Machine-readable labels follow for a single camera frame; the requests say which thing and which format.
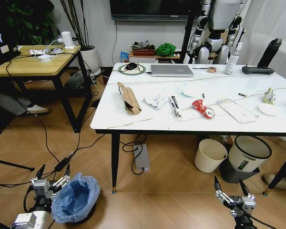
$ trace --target shoe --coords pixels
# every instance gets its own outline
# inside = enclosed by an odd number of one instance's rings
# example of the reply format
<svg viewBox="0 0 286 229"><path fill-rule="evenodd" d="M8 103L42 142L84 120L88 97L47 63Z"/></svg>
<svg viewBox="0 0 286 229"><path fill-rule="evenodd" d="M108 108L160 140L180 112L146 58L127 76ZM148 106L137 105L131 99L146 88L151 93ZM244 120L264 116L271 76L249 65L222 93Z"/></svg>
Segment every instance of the shoe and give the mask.
<svg viewBox="0 0 286 229"><path fill-rule="evenodd" d="M265 174L262 176L262 180L269 185L271 181L275 178L275 176L275 174ZM276 187L286 189L286 177L284 177L280 182L278 182Z"/></svg>
<svg viewBox="0 0 286 229"><path fill-rule="evenodd" d="M28 107L27 109L28 109L27 113L31 113L31 114L42 114L42 113L48 113L49 112L48 108L38 106L38 105Z"/></svg>

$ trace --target green cloth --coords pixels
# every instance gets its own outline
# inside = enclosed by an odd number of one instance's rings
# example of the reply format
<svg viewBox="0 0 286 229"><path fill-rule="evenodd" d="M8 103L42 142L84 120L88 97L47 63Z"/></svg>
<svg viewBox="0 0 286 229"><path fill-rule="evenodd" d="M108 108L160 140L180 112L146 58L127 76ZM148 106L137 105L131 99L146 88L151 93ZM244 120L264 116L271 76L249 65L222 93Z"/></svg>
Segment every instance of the green cloth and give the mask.
<svg viewBox="0 0 286 229"><path fill-rule="evenodd" d="M174 56L174 51L176 50L176 46L170 43L164 43L156 49L155 53L158 56Z"/></svg>

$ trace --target marble tabletop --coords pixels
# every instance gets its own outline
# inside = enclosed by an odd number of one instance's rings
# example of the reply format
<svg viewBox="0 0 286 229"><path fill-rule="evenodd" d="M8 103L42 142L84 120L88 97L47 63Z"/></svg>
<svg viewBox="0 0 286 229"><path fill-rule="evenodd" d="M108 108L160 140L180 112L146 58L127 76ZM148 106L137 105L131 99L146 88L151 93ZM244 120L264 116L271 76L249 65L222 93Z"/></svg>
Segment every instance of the marble tabletop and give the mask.
<svg viewBox="0 0 286 229"><path fill-rule="evenodd" d="M124 63L116 63L114 70ZM150 63L141 63L150 72ZM188 65L194 77L152 77L150 74L124 75L113 71L106 85L101 101L91 122L91 128L98 133L112 133L113 130L127 131L182 131L206 133L251 133L258 135L286 136L286 79L274 73L246 75L241 71L242 65L236 65L231 75L224 74L225 65ZM217 72L208 73L206 69L193 69L214 66ZM142 111L131 115L124 108L123 99L118 90L118 82L130 87ZM275 106L279 109L276 116L269 116L259 111L263 95L272 87L276 95ZM187 88L189 97L179 94ZM156 110L144 98L164 93L166 103ZM202 99L204 105L215 111L215 117L206 119L193 109L192 102ZM168 97L174 95L182 110L182 120L176 121L173 107ZM216 104L221 99L232 99L243 108L259 115L255 122L240 124L229 113Z"/></svg>

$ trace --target wall-mounted tv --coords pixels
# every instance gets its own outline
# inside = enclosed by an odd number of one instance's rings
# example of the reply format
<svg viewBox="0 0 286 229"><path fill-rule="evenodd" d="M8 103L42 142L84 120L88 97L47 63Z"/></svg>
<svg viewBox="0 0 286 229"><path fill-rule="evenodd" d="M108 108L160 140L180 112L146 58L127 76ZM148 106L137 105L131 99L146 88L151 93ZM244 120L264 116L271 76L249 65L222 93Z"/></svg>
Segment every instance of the wall-mounted tv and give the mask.
<svg viewBox="0 0 286 229"><path fill-rule="evenodd" d="M186 21L194 0L110 0L113 20Z"/></svg>

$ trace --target spray bottle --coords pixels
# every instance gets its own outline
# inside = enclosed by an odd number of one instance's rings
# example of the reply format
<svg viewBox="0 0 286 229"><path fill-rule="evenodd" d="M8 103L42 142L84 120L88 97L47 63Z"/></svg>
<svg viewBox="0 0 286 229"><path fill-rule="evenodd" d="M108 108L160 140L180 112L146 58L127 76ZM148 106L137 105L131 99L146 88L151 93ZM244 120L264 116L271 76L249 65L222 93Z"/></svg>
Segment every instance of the spray bottle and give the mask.
<svg viewBox="0 0 286 229"><path fill-rule="evenodd" d="M230 75L233 71L234 65L236 65L239 55L240 55L240 50L242 49L243 43L239 42L237 48L235 49L234 53L230 56L229 61L225 67L225 74Z"/></svg>

